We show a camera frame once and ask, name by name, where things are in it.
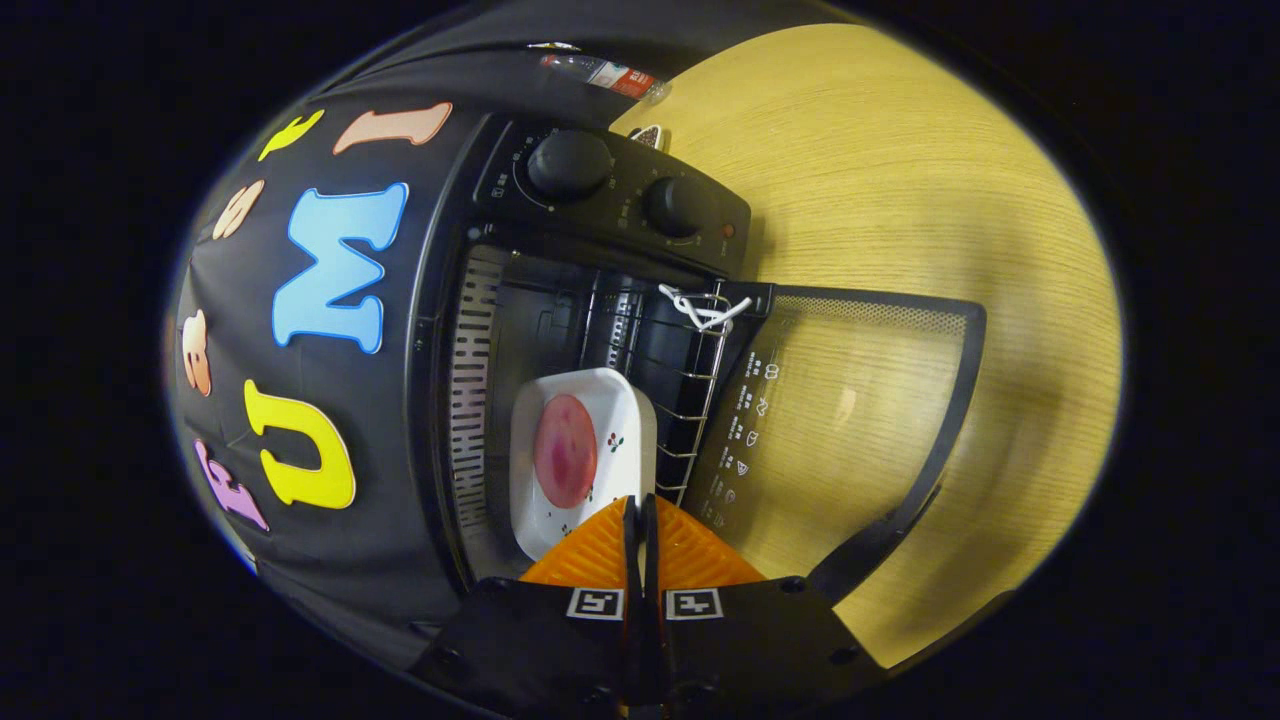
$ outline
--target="white ceramic dish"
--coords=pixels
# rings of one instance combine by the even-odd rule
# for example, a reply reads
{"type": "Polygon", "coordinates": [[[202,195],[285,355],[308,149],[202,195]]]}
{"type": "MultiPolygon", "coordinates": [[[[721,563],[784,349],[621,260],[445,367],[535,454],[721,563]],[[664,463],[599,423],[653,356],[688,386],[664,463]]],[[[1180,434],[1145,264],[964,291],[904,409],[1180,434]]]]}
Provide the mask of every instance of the white ceramic dish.
{"type": "Polygon", "coordinates": [[[622,496],[636,509],[653,492],[658,420],[653,404],[617,370],[594,368],[525,383],[511,411],[511,527],[529,557],[540,560],[573,528],[622,496]],[[575,507],[552,505],[534,471],[534,434],[543,407],[557,395],[572,395],[595,429],[595,480],[575,507]]]}

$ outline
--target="pink food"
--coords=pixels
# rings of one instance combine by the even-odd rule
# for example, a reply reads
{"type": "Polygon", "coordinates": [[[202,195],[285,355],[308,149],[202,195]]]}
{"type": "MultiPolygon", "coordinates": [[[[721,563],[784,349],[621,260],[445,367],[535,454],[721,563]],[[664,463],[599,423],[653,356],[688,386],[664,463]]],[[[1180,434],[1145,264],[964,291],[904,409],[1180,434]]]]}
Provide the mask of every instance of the pink food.
{"type": "Polygon", "coordinates": [[[557,395],[543,407],[534,434],[534,474],[556,507],[586,500],[595,479],[595,427],[572,395],[557,395]]]}

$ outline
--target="wooden table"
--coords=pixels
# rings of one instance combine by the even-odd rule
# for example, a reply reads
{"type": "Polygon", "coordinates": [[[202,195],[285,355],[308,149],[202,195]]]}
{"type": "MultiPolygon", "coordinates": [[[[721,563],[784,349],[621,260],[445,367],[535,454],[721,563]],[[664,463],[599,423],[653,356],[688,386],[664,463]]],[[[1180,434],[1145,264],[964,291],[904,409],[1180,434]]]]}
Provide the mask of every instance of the wooden table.
{"type": "MultiPolygon", "coordinates": [[[[982,373],[940,496],[836,609],[881,665],[895,665],[1025,580],[1097,480],[1123,354],[1097,232],[1016,123],[867,27],[753,38],[673,78],[663,102],[637,105],[611,129],[650,123],[671,131],[668,152],[750,202],[759,279],[987,309],[982,373]]],[[[803,443],[778,447],[791,456],[771,465],[787,470],[760,480],[771,502],[739,546],[769,577],[808,573],[900,498],[901,487],[876,480],[883,473],[837,486],[803,443]]],[[[901,475],[892,452],[882,455],[882,469],[901,475]]]]}

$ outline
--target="black knob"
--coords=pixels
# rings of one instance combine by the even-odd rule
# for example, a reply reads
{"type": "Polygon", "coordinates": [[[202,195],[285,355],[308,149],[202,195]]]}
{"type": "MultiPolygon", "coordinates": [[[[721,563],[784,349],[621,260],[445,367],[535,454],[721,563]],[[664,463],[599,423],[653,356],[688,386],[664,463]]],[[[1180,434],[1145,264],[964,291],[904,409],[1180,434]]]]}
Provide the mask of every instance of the black knob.
{"type": "Polygon", "coordinates": [[[645,192],[644,211],[658,232],[687,237],[701,229],[703,219],[712,214],[714,202],[716,196],[699,179],[662,178],[645,192]]]}
{"type": "Polygon", "coordinates": [[[588,132],[552,133],[529,156],[529,179],[552,200],[581,200],[608,179],[613,158],[604,141],[588,132]]]}

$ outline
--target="colorful letter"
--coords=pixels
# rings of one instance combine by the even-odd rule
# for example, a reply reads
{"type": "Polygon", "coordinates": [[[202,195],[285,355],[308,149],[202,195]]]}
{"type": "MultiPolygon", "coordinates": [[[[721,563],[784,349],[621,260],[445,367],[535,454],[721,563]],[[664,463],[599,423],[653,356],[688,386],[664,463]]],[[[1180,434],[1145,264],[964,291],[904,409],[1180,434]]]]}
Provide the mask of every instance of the colorful letter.
{"type": "Polygon", "coordinates": [[[356,474],[347,445],[324,413],[306,402],[262,395],[253,380],[244,380],[244,411],[255,433],[262,434],[268,425],[296,430],[311,438],[320,451],[317,470],[285,465],[270,451],[261,452],[266,479],[285,505],[296,500],[334,510],[351,505],[356,498],[356,474]]]}
{"type": "Polygon", "coordinates": [[[214,378],[209,372],[209,331],[205,311],[196,310],[193,318],[182,323],[182,366],[187,370],[187,384],[209,397],[214,391],[214,378]]]}
{"type": "Polygon", "coordinates": [[[283,129],[271,136],[271,140],[266,141],[266,147],[264,147],[262,154],[257,156],[257,161],[261,163],[262,159],[266,158],[266,154],[273,150],[282,150],[297,142],[300,137],[311,129],[311,126],[320,122],[320,115],[324,115],[324,110],[316,110],[305,123],[302,122],[302,115],[293,118],[289,124],[284,126],[283,129]]]}
{"type": "Polygon", "coordinates": [[[275,291],[271,332],[284,347],[296,333],[344,337],[365,352],[383,345],[383,301],[367,296],[360,305],[335,301],[381,279],[378,263],[347,245],[364,240],[374,250],[387,250],[396,240],[408,186],[398,182],[381,192],[362,195],[302,193],[289,217],[289,240],[316,260],[275,291]]]}
{"type": "Polygon", "coordinates": [[[387,115],[378,115],[370,110],[347,126],[342,137],[333,146],[333,154],[337,155],[357,142],[378,140],[407,140],[412,145],[422,145],[435,137],[452,110],[453,102],[439,102],[425,110],[389,113],[387,115]]]}
{"type": "Polygon", "coordinates": [[[209,484],[214,488],[214,497],[218,498],[218,503],[223,506],[223,510],[248,518],[264,530],[271,529],[266,527],[266,520],[262,519],[262,514],[257,510],[253,496],[250,495],[244,486],[232,479],[232,474],[227,471],[227,468],[209,459],[209,448],[205,447],[201,439],[196,441],[196,456],[200,457],[200,466],[205,469],[205,477],[209,478],[209,484]]]}
{"type": "Polygon", "coordinates": [[[218,217],[218,222],[214,223],[214,240],[230,237],[233,232],[239,229],[239,224],[244,222],[244,217],[253,208],[253,202],[257,202],[257,196],[262,195],[264,187],[266,187],[266,181],[257,181],[251,186],[239,188],[239,192],[232,196],[230,202],[227,204],[227,209],[223,210],[223,214],[218,217]]]}

